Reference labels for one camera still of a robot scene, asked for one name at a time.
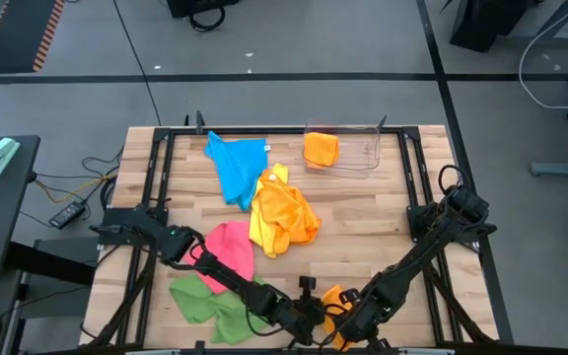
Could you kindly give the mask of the pink microfiber towel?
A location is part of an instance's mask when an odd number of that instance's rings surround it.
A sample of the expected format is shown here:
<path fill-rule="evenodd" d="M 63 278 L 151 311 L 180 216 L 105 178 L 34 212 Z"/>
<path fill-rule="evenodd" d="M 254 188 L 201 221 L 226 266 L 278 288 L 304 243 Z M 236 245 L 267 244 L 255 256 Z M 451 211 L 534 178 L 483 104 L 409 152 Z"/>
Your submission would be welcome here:
<path fill-rule="evenodd" d="M 204 237 L 204 246 L 195 244 L 182 262 L 194 266 L 206 250 L 217 258 L 216 266 L 232 271 L 230 277 L 234 281 L 242 285 L 254 283 L 254 253 L 248 221 L 219 224 Z"/>

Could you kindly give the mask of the black cabinet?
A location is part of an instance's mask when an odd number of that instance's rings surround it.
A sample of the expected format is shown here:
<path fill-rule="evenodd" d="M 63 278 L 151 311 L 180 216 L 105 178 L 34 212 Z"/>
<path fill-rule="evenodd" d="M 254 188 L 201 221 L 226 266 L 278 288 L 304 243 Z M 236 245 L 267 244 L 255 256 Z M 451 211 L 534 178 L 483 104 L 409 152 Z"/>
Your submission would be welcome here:
<path fill-rule="evenodd" d="M 528 7 L 528 0 L 459 0 L 450 44 L 486 52 L 512 31 Z"/>

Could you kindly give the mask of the black metal rig frame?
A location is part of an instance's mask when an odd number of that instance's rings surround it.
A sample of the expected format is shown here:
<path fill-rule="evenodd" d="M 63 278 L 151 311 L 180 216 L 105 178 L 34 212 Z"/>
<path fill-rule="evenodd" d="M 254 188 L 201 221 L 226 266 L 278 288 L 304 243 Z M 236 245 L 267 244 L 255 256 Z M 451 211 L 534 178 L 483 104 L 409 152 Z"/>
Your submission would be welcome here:
<path fill-rule="evenodd" d="M 435 200 L 442 197 L 436 179 L 439 170 L 454 163 L 446 128 L 443 125 L 417 127 Z M 289 168 L 289 183 L 297 186 L 310 202 L 322 224 L 311 245 L 292 245 L 275 259 L 254 247 L 255 273 L 265 282 L 299 297 L 300 275 L 316 277 L 315 294 L 320 297 L 334 284 L 343 288 L 362 288 L 369 279 L 388 265 L 399 261 L 413 243 L 409 237 L 406 206 L 410 204 L 404 178 L 397 134 L 380 138 L 380 161 L 367 178 L 308 174 L 302 158 L 305 124 L 294 133 L 282 127 L 241 128 L 242 132 L 225 134 L 230 127 L 214 126 L 225 140 L 265 138 L 270 145 L 269 168 L 280 163 Z M 141 200 L 154 127 L 130 127 L 125 142 L 116 192 L 115 207 L 133 207 Z M 208 234 L 228 221 L 245 221 L 236 205 L 227 205 L 221 195 L 214 164 L 203 154 L 205 135 L 176 136 L 173 160 L 168 176 L 167 202 L 169 223 L 188 225 Z M 122 301 L 131 247 L 116 250 L 96 274 L 84 320 L 84 328 L 98 335 Z M 452 244 L 446 257 L 453 289 L 459 302 L 483 332 L 499 338 L 490 297 L 477 253 Z M 215 320 L 188 323 L 169 291 L 174 279 L 187 272 L 157 265 L 147 318 L 145 348 L 193 348 L 195 341 L 206 342 L 206 349 L 223 348 L 213 344 Z M 390 322 L 380 326 L 381 337 L 391 345 L 434 345 L 425 284 L 421 274 L 413 280 L 406 303 Z"/>

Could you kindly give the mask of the grey desk leg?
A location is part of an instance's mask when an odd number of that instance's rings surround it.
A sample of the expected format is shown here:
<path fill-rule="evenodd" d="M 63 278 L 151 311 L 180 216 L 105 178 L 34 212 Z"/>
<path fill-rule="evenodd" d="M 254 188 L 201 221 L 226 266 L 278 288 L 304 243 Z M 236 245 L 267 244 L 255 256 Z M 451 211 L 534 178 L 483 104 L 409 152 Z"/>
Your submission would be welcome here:
<path fill-rule="evenodd" d="M 534 40 L 534 35 L 498 35 L 498 39 L 526 41 Z M 540 44 L 568 44 L 568 33 L 558 33 L 556 35 L 543 35 L 535 43 Z"/>
<path fill-rule="evenodd" d="M 530 163 L 530 169 L 535 177 L 541 175 L 568 177 L 568 163 Z"/>

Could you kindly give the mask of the clear plastic bin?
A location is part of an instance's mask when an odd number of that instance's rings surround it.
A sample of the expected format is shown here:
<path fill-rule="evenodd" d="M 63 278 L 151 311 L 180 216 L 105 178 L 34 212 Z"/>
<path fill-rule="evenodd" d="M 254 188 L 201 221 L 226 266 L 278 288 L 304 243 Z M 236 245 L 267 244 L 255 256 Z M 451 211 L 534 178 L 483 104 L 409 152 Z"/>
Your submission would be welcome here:
<path fill-rule="evenodd" d="M 304 136 L 310 132 L 336 135 L 339 158 L 331 167 L 309 168 L 303 157 Z M 340 178 L 366 178 L 380 163 L 381 131 L 378 126 L 343 125 L 311 120 L 305 126 L 302 158 L 308 173 Z"/>

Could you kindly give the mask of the blue microfiber towel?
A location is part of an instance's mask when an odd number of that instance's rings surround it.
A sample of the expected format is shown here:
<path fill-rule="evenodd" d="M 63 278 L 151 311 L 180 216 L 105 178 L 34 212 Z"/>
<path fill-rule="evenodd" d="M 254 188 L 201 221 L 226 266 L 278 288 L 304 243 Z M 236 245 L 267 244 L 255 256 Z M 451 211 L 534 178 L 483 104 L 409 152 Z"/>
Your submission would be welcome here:
<path fill-rule="evenodd" d="M 226 141 L 210 131 L 204 154 L 214 162 L 224 201 L 238 205 L 243 212 L 250 208 L 256 182 L 267 169 L 266 140 Z"/>

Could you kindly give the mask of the green microfiber towel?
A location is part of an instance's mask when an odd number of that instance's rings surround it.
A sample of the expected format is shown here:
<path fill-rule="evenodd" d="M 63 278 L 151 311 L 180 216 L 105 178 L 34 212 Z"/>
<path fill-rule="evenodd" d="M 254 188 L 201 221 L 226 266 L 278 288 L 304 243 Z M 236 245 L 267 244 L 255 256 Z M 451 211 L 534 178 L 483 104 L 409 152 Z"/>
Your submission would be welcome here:
<path fill-rule="evenodd" d="M 267 327 L 252 313 L 246 314 L 246 305 L 236 294 L 214 293 L 196 274 L 175 279 L 169 291 L 188 323 L 214 321 L 212 343 L 237 345 L 254 337 L 251 326 L 256 331 Z"/>

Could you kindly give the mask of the orange microfiber towel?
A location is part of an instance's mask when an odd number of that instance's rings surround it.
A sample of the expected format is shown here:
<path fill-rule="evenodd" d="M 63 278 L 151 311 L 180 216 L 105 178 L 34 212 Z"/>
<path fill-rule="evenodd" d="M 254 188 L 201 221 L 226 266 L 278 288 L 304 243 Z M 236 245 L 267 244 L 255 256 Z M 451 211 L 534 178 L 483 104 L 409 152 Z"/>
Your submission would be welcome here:
<path fill-rule="evenodd" d="M 303 157 L 309 168 L 333 166 L 339 158 L 339 138 L 332 134 L 307 133 L 304 136 Z"/>
<path fill-rule="evenodd" d="M 343 288 L 340 285 L 334 285 L 321 297 L 322 304 L 328 306 L 327 311 L 333 315 L 340 315 L 352 308 L 350 303 L 343 303 L 340 300 L 339 295 L 341 292 L 343 292 Z M 335 323 L 330 316 L 324 317 L 322 327 L 326 335 L 330 335 L 335 331 Z M 335 350 L 347 351 L 351 347 L 351 343 L 346 342 L 340 333 L 336 333 L 332 341 L 332 346 Z"/>
<path fill-rule="evenodd" d="M 290 245 L 311 244 L 321 226 L 321 219 L 288 177 L 289 168 L 279 163 L 265 170 L 251 201 L 249 239 L 269 258 L 286 252 Z"/>

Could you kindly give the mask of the black floor mat orange edge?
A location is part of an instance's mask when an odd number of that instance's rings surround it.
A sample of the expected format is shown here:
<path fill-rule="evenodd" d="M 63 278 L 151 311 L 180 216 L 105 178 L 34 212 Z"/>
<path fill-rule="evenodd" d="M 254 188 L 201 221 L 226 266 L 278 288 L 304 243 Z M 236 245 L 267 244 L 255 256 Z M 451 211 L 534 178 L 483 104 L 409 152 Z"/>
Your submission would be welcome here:
<path fill-rule="evenodd" d="M 65 0 L 5 0 L 0 11 L 0 74 L 39 72 Z"/>

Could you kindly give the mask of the black power adapter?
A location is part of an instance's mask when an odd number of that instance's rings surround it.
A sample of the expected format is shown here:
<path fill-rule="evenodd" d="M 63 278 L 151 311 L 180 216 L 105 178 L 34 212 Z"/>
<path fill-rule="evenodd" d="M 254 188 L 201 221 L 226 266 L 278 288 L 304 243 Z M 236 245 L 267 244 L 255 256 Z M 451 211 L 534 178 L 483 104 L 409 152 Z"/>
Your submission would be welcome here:
<path fill-rule="evenodd" d="M 62 230 L 78 218 L 85 210 L 86 206 L 84 203 L 77 201 L 70 202 L 48 221 L 48 225 L 58 230 Z"/>

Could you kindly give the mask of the black equipment base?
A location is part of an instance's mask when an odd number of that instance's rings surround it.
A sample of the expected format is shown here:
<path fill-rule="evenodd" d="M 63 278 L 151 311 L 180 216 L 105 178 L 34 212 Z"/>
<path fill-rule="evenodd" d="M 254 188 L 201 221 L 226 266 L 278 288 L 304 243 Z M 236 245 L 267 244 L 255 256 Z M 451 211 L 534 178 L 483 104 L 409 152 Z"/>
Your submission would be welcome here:
<path fill-rule="evenodd" d="M 174 18 L 184 18 L 198 13 L 238 4 L 241 0 L 164 0 Z"/>

